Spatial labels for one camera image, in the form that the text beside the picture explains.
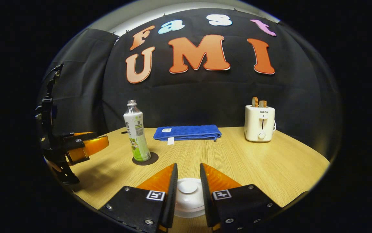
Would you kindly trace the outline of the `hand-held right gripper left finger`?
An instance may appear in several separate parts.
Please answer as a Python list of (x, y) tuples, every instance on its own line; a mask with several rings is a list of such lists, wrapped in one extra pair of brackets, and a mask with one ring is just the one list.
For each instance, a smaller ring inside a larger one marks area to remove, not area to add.
[(137, 187), (122, 187), (99, 213), (127, 233), (167, 233), (173, 225), (178, 166), (173, 163)]

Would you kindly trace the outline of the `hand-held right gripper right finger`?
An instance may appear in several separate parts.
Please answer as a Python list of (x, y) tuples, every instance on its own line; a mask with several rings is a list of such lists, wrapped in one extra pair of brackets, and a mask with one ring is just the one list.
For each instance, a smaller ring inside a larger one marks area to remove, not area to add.
[(205, 163), (200, 177), (206, 222), (213, 232), (255, 232), (282, 210), (256, 185), (241, 185)]

